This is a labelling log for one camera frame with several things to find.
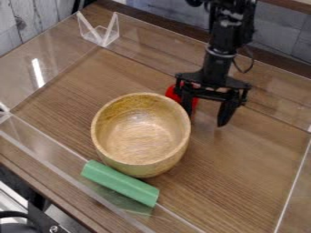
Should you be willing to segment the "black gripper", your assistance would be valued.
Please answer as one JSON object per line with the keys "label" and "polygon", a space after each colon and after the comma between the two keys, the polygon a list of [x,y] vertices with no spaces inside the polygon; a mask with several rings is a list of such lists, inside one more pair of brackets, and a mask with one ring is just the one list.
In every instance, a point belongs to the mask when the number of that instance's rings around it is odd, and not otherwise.
{"label": "black gripper", "polygon": [[[235,63],[236,53],[223,54],[208,50],[203,66],[195,72],[177,73],[176,83],[181,81],[195,87],[197,98],[221,102],[217,113],[217,127],[231,120],[239,106],[247,102],[251,85],[229,76],[229,68]],[[195,96],[191,90],[183,89],[181,106],[188,116],[193,113]]]}

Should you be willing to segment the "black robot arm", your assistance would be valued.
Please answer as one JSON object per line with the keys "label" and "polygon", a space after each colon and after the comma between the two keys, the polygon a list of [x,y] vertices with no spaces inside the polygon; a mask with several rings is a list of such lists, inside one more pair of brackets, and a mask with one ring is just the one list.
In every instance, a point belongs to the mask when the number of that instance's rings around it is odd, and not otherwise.
{"label": "black robot arm", "polygon": [[173,93],[181,99],[188,116],[193,113],[196,98],[219,101],[217,127],[231,120],[236,109],[247,103],[251,84],[229,76],[231,66],[240,73],[236,51],[252,40],[257,0],[184,0],[192,7],[204,6],[209,12],[209,44],[203,66],[195,72],[177,73]]}

